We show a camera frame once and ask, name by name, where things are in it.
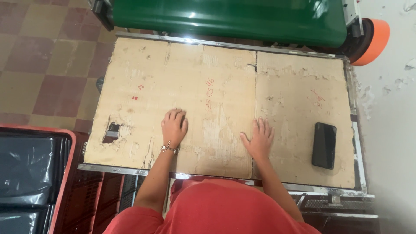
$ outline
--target person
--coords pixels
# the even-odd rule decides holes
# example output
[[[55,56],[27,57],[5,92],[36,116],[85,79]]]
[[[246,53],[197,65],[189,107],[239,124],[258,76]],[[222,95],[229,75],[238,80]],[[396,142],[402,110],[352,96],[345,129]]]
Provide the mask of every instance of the person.
[[[188,129],[185,114],[176,108],[166,113],[161,123],[164,149],[137,192],[133,207],[118,214],[105,234],[319,233],[304,223],[297,205],[274,171],[269,153],[275,130],[261,117],[253,120],[251,141],[244,133],[240,136],[260,171],[264,193],[228,179],[177,179],[171,189],[174,194],[171,194],[170,210],[163,219],[174,149]]]

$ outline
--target smartphone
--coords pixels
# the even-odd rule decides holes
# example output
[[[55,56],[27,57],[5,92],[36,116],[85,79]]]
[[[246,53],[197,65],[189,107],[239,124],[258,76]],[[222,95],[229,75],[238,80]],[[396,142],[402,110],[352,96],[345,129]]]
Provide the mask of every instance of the smartphone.
[[[315,124],[313,140],[312,165],[326,169],[334,169],[335,142],[337,128],[323,123]]]

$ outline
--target red shirt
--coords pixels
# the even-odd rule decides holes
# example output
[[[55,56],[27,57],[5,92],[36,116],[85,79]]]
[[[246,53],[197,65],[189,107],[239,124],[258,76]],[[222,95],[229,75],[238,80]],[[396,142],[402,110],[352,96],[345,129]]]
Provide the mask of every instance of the red shirt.
[[[205,179],[177,196],[165,220],[153,209],[130,207],[104,234],[319,234],[296,222],[256,188],[225,179]]]

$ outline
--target green conveyor belt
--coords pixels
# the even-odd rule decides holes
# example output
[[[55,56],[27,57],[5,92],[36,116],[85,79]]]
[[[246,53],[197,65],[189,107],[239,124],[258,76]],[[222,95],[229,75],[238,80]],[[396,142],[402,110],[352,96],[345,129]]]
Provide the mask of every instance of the green conveyor belt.
[[[339,47],[341,0],[115,0],[115,26]]]

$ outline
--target hand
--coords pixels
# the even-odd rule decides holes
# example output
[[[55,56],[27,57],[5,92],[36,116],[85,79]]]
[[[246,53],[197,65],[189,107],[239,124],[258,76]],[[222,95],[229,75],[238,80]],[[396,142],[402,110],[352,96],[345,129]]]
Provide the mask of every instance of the hand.
[[[247,139],[247,136],[242,132],[240,133],[241,140],[248,153],[255,161],[269,159],[270,147],[275,136],[275,128],[270,128],[269,121],[260,117],[253,119],[253,138],[251,141]]]
[[[163,145],[167,146],[168,141],[170,141],[169,147],[175,149],[181,143],[188,131],[188,120],[184,119],[182,121],[185,114],[185,111],[176,108],[173,108],[165,114],[165,118],[161,123]]]

